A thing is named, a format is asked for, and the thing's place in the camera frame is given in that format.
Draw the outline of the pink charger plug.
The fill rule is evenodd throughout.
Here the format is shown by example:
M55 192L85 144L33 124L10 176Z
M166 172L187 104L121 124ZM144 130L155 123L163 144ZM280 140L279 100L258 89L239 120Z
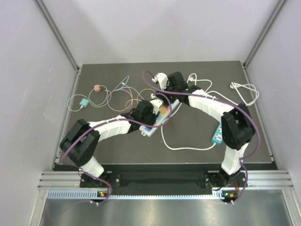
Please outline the pink charger plug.
M101 92L103 90L103 86L100 84L94 85L94 92Z

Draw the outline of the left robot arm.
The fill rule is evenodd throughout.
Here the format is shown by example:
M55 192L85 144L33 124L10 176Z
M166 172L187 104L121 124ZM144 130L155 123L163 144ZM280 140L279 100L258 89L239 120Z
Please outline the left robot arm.
M142 100L130 112L106 121L77 120L59 147L76 167L91 175L90 181L95 186L103 186L107 176L94 157L98 143L113 136L135 132L141 126L154 126L162 105L163 101L158 98L151 101Z

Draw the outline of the mint charger plug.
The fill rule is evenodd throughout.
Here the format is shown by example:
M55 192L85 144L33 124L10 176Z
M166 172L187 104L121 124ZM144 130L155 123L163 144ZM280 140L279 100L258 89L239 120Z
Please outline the mint charger plug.
M89 105L89 100L83 98L83 99L80 101L79 105L80 105L81 108L86 108L86 107Z

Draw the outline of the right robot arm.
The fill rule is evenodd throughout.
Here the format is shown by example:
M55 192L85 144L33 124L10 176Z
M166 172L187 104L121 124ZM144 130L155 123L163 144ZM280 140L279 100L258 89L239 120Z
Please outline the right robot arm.
M201 110L216 119L222 126L222 140L226 145L224 160L221 164L220 182L231 186L236 182L236 173L240 171L240 161L244 152L255 135L255 128L245 104L235 108L222 103L219 99L208 95L196 85L188 85L180 72L163 75L158 80L160 88L172 94L167 94L171 101L177 99L180 103Z

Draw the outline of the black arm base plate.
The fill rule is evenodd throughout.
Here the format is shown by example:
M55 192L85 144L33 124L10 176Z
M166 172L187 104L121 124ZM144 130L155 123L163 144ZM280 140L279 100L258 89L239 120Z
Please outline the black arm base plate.
M128 188L130 185L180 186L190 185L202 189L221 189L223 187L242 188L246 178L243 172L230 177L220 172L105 172L100 179L111 184L113 189Z

